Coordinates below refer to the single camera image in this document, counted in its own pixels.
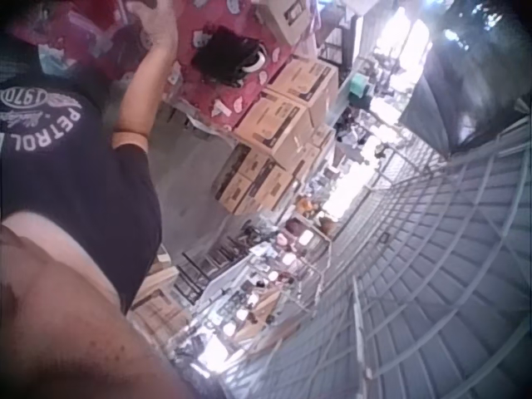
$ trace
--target forearm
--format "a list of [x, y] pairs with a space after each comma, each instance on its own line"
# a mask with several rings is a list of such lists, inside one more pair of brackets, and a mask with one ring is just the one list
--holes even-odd
[[172, 70], [175, 49], [153, 46], [140, 63], [121, 103], [116, 132], [149, 136], [155, 115]]

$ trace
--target teal item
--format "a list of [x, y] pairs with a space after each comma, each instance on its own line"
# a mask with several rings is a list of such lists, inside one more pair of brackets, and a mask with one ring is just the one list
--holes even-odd
[[369, 77], [362, 73], [356, 73], [351, 79], [349, 91], [355, 96], [362, 98], [364, 96], [364, 89], [366, 88]]

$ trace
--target table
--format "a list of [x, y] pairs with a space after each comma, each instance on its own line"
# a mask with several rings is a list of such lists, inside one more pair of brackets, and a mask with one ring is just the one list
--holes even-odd
[[[276, 42], [255, 16], [251, 0], [174, 2], [180, 42], [164, 101], [216, 131], [229, 133], [293, 49]], [[146, 44], [140, 23], [123, 6], [122, 0], [61, 2], [47, 12], [34, 13], [12, 27], [12, 33], [63, 61], [90, 62], [110, 79], [127, 83], [146, 53]], [[219, 25], [259, 39], [267, 52], [264, 67], [247, 75], [239, 89], [206, 81], [190, 65], [196, 49]], [[217, 101], [226, 113], [215, 106]]]

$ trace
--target brown cardboard box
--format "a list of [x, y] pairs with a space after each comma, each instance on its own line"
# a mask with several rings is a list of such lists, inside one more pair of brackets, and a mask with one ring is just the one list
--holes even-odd
[[229, 211], [234, 212], [251, 185], [251, 180], [240, 173], [229, 173], [216, 193], [216, 199]]
[[293, 166], [288, 169], [288, 172], [297, 180], [304, 181], [320, 152], [320, 149], [315, 145], [307, 143], [303, 149], [294, 156]]
[[239, 173], [252, 181], [257, 179], [260, 170], [263, 169], [263, 166], [268, 162], [269, 157], [262, 152], [253, 150], [243, 144], [238, 145], [238, 147], [244, 147], [242, 151], [245, 151], [247, 154], [242, 165], [239, 167]]
[[246, 194], [233, 214], [256, 214], [260, 211], [261, 207], [260, 202]]
[[257, 14], [275, 38], [293, 46], [312, 20], [306, 0], [254, 0]]
[[248, 196], [265, 209], [273, 210], [292, 183], [293, 176], [270, 160], [249, 187]]
[[325, 115], [338, 94], [338, 69], [320, 60], [293, 56], [268, 88], [298, 104], [306, 106], [314, 127], [325, 121]]
[[320, 125], [313, 133], [310, 141], [317, 147], [323, 148], [335, 134], [334, 128], [325, 124]]
[[264, 90], [234, 130], [243, 143], [288, 167], [313, 133], [305, 106], [273, 91]]

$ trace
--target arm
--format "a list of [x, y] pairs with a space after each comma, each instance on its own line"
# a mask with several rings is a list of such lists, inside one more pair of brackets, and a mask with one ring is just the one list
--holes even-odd
[[158, 0], [152, 9], [141, 2], [127, 7], [142, 21], [153, 43], [139, 66], [121, 103], [112, 144], [148, 148], [148, 137], [177, 52], [177, 26], [171, 0]]

